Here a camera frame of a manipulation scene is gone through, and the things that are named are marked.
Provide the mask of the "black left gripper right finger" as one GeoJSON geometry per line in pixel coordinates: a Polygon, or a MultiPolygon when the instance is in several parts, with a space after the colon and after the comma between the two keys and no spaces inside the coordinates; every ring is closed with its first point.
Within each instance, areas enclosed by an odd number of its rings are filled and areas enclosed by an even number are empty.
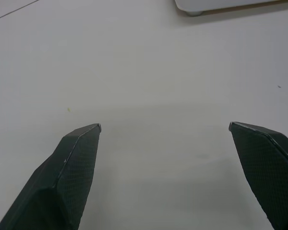
{"type": "Polygon", "coordinates": [[[241,122],[231,122],[229,131],[246,180],[272,227],[288,230],[288,138],[241,122]]]}

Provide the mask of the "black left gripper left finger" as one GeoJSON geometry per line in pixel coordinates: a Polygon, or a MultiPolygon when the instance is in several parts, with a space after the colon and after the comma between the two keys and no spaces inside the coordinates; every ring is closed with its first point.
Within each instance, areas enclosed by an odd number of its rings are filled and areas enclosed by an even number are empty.
{"type": "Polygon", "coordinates": [[[33,172],[0,230],[77,230],[91,189],[100,124],[65,135],[33,172]]]}

